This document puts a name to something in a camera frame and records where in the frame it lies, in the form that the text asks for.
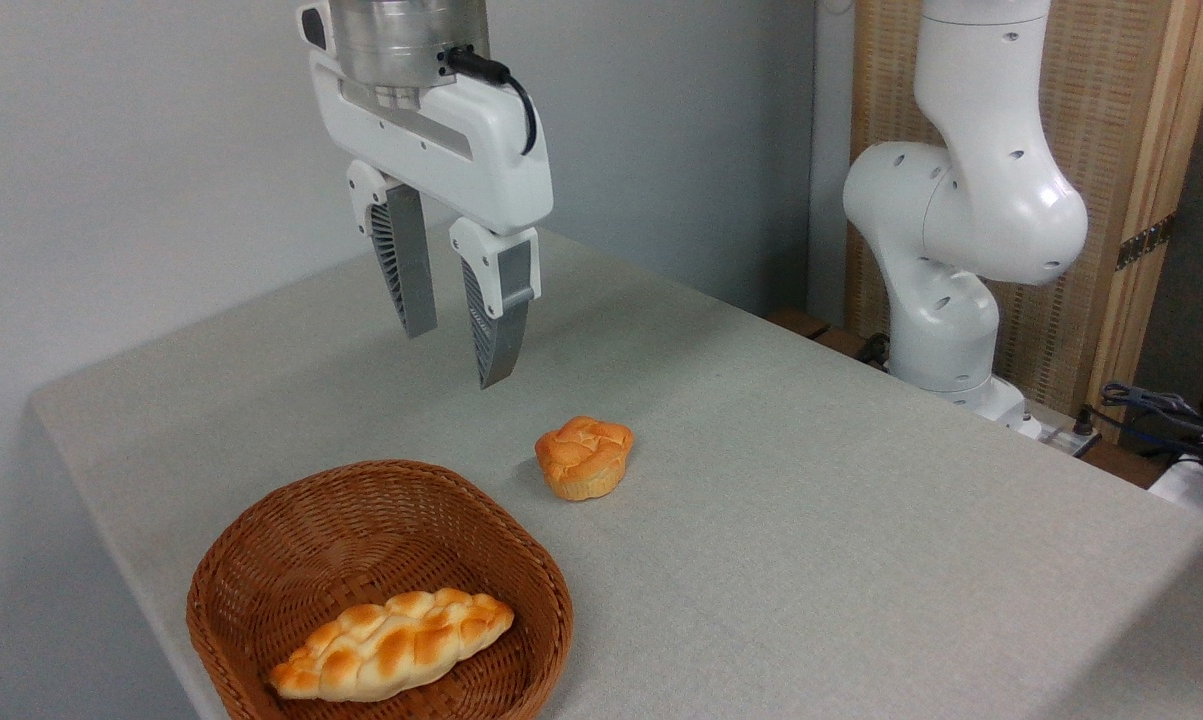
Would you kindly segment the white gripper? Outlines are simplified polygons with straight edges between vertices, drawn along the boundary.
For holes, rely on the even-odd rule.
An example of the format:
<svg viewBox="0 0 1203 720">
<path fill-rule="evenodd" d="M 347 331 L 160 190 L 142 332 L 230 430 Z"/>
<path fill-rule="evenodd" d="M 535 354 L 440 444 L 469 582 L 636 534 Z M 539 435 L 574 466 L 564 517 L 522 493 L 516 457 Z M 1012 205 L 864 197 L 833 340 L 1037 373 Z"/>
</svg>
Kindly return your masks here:
<svg viewBox="0 0 1203 720">
<path fill-rule="evenodd" d="M 531 302 L 543 294 L 529 227 L 551 213 L 555 192 L 545 137 L 528 143 L 522 97 L 451 64 L 454 50 L 488 54 L 485 2 L 318 1 L 300 6 L 296 20 L 322 121 L 358 159 L 348 168 L 355 224 L 405 337 L 437 327 L 421 191 L 464 215 L 450 240 L 479 386 L 500 382 L 517 364 Z"/>
</svg>

